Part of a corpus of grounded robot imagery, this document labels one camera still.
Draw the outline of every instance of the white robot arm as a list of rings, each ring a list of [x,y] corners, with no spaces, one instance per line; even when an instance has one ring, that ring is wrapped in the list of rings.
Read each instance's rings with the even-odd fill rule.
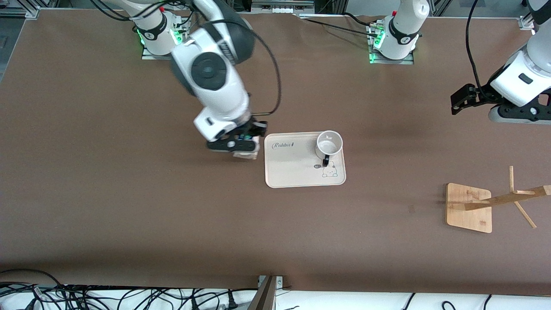
[[[528,6],[539,30],[481,89],[466,84],[454,93],[453,115],[493,103],[497,105],[489,113],[492,121],[551,125],[551,0],[531,0]],[[548,96],[547,106],[539,104],[540,95]]]
[[[234,65],[252,55],[255,37],[250,26],[222,0],[185,0],[207,22],[180,44],[175,40],[174,15],[158,7],[157,0],[107,0],[126,10],[135,22],[146,48],[153,54],[170,54],[172,70],[204,108],[194,124],[214,151],[255,153],[266,122],[249,110],[249,94]]]
[[[429,3],[426,0],[401,0],[396,15],[382,20],[383,35],[375,48],[383,56],[399,60],[415,49],[419,29],[429,16]]]

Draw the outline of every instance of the white tray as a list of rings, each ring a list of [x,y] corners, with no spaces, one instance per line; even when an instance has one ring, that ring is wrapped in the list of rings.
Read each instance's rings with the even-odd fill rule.
[[[271,188],[341,185],[346,180],[343,151],[327,168],[316,155],[319,132],[273,133],[264,139],[266,184]]]

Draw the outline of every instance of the wooden base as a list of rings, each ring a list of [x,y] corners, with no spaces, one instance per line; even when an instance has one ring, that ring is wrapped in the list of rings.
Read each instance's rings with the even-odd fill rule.
[[[491,197],[489,190],[448,183],[446,186],[446,223],[451,226],[491,233],[491,207],[458,210],[459,205]]]

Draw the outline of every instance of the table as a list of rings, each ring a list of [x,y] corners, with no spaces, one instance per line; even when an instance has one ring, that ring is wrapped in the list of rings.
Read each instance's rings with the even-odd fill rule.
[[[282,72],[268,131],[338,131],[347,181],[269,188],[262,152],[205,149],[201,105],[169,62],[140,60],[131,24],[43,10],[0,84],[2,268],[79,284],[246,287],[271,272],[295,290],[551,293],[550,201],[523,204],[537,229],[513,205],[495,208],[491,234],[445,224],[446,183],[503,194],[510,164],[518,188],[551,175],[549,127],[496,124],[489,107],[451,115],[473,82],[464,19],[428,19],[414,66],[371,65],[365,37],[293,15],[246,19]],[[471,27],[483,81],[530,35],[514,19]],[[237,69],[253,110],[271,109],[260,44]]]

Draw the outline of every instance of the mug handle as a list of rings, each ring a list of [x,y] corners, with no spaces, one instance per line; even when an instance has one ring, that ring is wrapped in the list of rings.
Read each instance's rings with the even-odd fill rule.
[[[325,155],[325,158],[323,159],[322,166],[325,168],[329,165],[329,155]]]

